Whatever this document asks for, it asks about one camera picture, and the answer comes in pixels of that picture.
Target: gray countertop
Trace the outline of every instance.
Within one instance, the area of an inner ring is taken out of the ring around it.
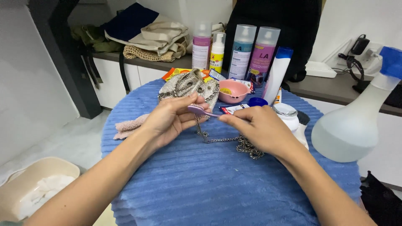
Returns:
[[[119,62],[118,53],[95,53],[95,58]],[[191,55],[185,55],[176,59],[172,63],[152,62],[147,60],[125,59],[126,64],[133,64],[146,68],[153,68],[162,71],[169,71],[171,68],[191,68]],[[288,82],[292,93],[299,97],[310,98],[318,101],[325,101],[334,104],[347,105],[355,100],[359,93],[352,89],[356,81],[350,74],[337,75],[335,78],[322,78],[306,76],[306,78],[297,83]],[[381,113],[402,116],[402,109],[382,105]]]

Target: blue lid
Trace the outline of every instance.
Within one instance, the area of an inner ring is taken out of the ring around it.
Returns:
[[[262,98],[259,97],[252,97],[250,98],[250,100],[248,101],[248,105],[250,107],[254,107],[254,106],[264,106],[264,105],[268,105],[268,102]]]
[[[402,79],[402,51],[393,47],[384,46],[381,50],[383,75]]]
[[[293,49],[289,47],[279,47],[275,58],[291,58],[293,54]]]

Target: blue ribbed towel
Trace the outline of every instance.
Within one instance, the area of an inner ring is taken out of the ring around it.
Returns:
[[[159,79],[129,93],[109,115],[102,136],[102,157],[120,140],[115,123],[134,120],[157,105]],[[251,97],[248,95],[243,103]],[[311,144],[311,131],[322,113],[303,99],[283,90],[283,103],[309,115],[306,129],[310,152],[324,170],[358,201],[360,176],[356,162],[338,163],[319,154]],[[219,114],[219,102],[214,109]],[[233,138],[238,132],[210,119],[201,125],[210,139]],[[236,151],[237,142],[205,144],[184,131],[168,146],[151,156],[131,177],[112,202],[119,226],[237,226],[237,225],[318,225],[317,216],[300,186],[275,158],[266,154],[253,160]]]

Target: pink towel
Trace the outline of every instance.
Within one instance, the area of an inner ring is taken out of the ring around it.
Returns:
[[[133,132],[138,129],[147,119],[149,114],[141,115],[140,117],[136,118],[135,120],[124,121],[120,123],[116,123],[117,134],[113,139],[124,139],[133,134]]]

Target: hand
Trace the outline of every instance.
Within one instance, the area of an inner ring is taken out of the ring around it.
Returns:
[[[262,152],[275,157],[281,156],[284,152],[292,150],[294,145],[300,144],[268,105],[237,110],[233,115],[220,116],[219,120],[235,127]]]
[[[201,105],[206,112],[211,112],[205,99],[194,92],[188,97],[164,99],[150,113],[141,125],[141,130],[146,130],[154,137],[153,149],[169,144],[183,130],[196,125],[195,114],[187,109],[192,103]],[[202,117],[200,123],[206,120],[206,117]]]

